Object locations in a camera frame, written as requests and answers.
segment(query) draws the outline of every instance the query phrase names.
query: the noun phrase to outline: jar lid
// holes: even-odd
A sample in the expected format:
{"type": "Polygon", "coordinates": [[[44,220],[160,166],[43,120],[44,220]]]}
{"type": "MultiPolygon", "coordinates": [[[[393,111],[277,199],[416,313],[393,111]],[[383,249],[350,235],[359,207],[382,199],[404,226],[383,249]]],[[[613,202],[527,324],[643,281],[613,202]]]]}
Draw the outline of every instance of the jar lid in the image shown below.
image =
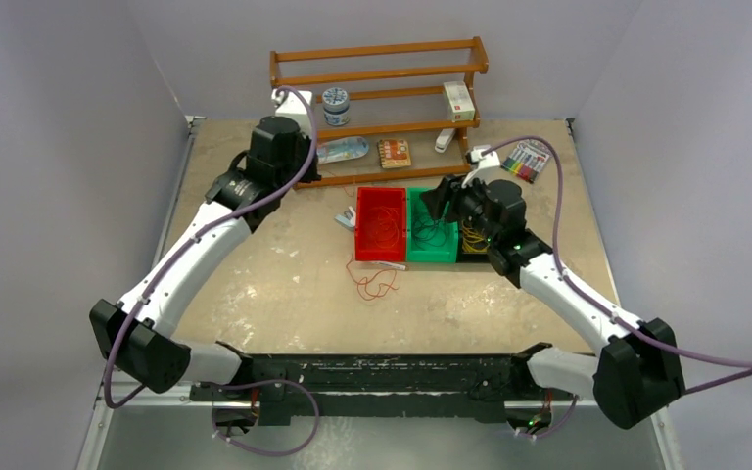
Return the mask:
{"type": "Polygon", "coordinates": [[[341,111],[348,106],[350,97],[347,90],[335,86],[321,94],[321,101],[327,111],[341,111]]]}

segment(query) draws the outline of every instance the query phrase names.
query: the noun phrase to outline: colored marker pack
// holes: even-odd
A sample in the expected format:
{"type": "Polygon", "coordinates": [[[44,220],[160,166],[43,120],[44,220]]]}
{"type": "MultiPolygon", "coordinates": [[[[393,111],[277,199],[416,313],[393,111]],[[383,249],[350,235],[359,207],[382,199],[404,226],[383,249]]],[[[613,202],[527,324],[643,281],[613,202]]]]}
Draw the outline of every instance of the colored marker pack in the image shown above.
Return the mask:
{"type": "Polygon", "coordinates": [[[525,140],[515,146],[501,166],[515,176],[534,183],[548,160],[549,150],[545,145],[537,140],[525,140]]]}

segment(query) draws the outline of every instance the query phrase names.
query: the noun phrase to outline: table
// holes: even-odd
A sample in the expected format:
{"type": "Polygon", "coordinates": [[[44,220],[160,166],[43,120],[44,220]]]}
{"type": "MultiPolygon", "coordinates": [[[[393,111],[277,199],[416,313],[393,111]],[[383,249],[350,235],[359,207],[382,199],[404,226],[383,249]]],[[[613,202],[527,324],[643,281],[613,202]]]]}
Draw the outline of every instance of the table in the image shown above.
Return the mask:
{"type": "MultiPolygon", "coordinates": [[[[175,214],[169,247],[190,223],[203,196],[231,159],[249,147],[255,120],[206,120],[197,136],[175,214]]],[[[564,168],[560,227],[564,261],[592,287],[615,300],[575,147],[566,122],[485,120],[470,129],[473,145],[536,134],[556,147],[564,168]]],[[[433,151],[437,132],[401,136],[415,167],[458,165],[451,144],[433,151]]],[[[329,164],[337,174],[372,171],[375,149],[362,161],[329,164]]],[[[504,158],[507,151],[501,151],[504,158]]],[[[556,173],[549,165],[534,185],[523,183],[529,226],[550,240],[556,173]]],[[[434,187],[439,178],[392,181],[385,186],[434,187]]],[[[364,301],[345,270],[353,235],[333,217],[355,206],[344,188],[288,194],[263,223],[214,272],[189,305],[175,338],[229,343],[246,353],[516,353],[537,342],[571,352],[588,346],[541,302],[515,289],[487,265],[413,264],[397,276],[399,289],[364,301]]],[[[377,268],[354,263],[356,276],[377,268]]]]}

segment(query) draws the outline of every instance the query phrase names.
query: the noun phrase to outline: plastic container with blue label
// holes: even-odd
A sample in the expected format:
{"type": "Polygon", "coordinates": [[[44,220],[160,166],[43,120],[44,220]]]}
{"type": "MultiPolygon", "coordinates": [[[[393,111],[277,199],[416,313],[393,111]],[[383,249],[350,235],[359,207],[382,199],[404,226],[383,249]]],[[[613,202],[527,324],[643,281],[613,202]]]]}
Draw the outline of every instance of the plastic container with blue label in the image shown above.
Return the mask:
{"type": "Polygon", "coordinates": [[[340,126],[350,122],[350,96],[347,90],[338,86],[330,88],[321,94],[321,102],[324,104],[324,120],[328,124],[340,126]]]}

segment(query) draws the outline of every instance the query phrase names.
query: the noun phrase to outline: red plastic container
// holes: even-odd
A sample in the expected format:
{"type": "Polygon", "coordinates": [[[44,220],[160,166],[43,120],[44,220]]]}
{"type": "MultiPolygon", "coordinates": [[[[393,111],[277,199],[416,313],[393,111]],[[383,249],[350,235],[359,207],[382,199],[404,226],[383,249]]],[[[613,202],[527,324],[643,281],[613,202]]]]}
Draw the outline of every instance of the red plastic container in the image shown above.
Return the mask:
{"type": "Polygon", "coordinates": [[[355,259],[404,261],[407,249],[404,188],[358,188],[355,259]]]}

